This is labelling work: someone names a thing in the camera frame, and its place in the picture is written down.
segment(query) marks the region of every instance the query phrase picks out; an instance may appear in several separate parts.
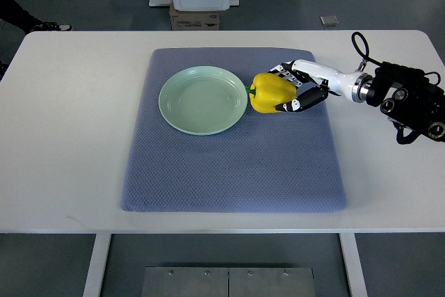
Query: white table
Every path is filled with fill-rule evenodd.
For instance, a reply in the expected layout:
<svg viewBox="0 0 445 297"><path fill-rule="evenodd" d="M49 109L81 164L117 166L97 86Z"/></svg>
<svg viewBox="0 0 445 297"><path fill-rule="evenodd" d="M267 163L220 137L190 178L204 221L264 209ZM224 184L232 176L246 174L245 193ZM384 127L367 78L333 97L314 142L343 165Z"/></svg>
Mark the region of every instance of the white table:
<svg viewBox="0 0 445 297"><path fill-rule="evenodd" d="M0 232L97 233L102 243L97 242L95 252L102 257L93 252L91 268L96 264L100 272L111 233L340 233L345 257L353 256L348 267L358 260L353 233L445 231L444 144L420 137L411 145L399 145L392 123L379 109L335 96L328 97L327 108L348 201L345 210L134 213L119 206L140 94L155 49L306 49L318 63L352 72L361 58L351 33L133 31L26 36L0 83ZM422 32L362 33L374 59L445 75L444 64ZM374 69L372 64L366 68L371 74ZM314 166L314 173L321 168Z"/></svg>

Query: pepper stem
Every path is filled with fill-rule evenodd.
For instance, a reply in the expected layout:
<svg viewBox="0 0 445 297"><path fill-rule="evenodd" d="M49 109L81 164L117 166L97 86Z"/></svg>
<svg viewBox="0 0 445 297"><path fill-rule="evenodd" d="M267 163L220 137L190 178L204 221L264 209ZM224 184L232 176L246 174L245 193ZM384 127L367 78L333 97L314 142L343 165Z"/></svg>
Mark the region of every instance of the pepper stem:
<svg viewBox="0 0 445 297"><path fill-rule="evenodd" d="M247 93L253 94L253 96L255 96L257 94L257 88L256 87L254 89L251 89L249 86L246 86L245 90L247 91Z"/></svg>

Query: blue mat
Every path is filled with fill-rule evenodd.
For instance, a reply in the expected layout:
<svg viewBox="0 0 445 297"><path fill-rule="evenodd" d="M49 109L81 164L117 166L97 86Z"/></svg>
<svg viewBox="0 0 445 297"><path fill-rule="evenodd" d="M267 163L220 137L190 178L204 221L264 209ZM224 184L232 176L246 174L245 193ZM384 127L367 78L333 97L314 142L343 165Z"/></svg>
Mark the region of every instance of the blue mat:
<svg viewBox="0 0 445 297"><path fill-rule="evenodd" d="M278 48L158 49L150 60L124 179L126 211L332 212L346 197L324 102L302 113L260 114L248 105L230 129L184 134L158 108L163 84L212 65L245 85L276 65L314 61Z"/></svg>

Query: small box on floor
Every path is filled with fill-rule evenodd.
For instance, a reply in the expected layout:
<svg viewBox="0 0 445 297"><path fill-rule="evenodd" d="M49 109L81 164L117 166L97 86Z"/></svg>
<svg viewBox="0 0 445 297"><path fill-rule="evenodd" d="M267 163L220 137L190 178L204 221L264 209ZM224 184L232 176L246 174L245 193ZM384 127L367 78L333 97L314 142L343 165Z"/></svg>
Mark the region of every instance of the small box on floor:
<svg viewBox="0 0 445 297"><path fill-rule="evenodd" d="M170 23L173 31L219 31L217 11L178 11L170 5Z"/></svg>

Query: robotic arm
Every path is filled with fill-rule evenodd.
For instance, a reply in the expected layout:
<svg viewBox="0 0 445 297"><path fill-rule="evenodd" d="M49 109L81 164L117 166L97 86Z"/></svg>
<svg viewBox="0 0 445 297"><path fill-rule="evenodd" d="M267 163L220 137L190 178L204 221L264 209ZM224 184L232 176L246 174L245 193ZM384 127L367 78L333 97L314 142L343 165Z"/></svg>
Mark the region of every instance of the robotic arm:
<svg viewBox="0 0 445 297"><path fill-rule="evenodd" d="M363 54L355 42L359 36L366 47ZM380 106L380 111L388 116L397 129L397 142L410 144L420 135L434 141L445 142L445 96L438 84L440 76L436 72L422 70L387 62L379 63L369 57L369 48L364 36L355 32L352 36L357 52L363 57L359 69L353 73L342 73L310 61L296 60L274 67L269 72L300 87L313 83L291 102L275 107L278 111L301 112L327 98L328 93L344 96L352 102L365 102L370 106ZM363 72L366 63L371 61L378 68L375 76ZM438 81L430 83L429 74L437 75ZM390 98L389 90L395 89ZM405 128L411 132L404 136Z"/></svg>

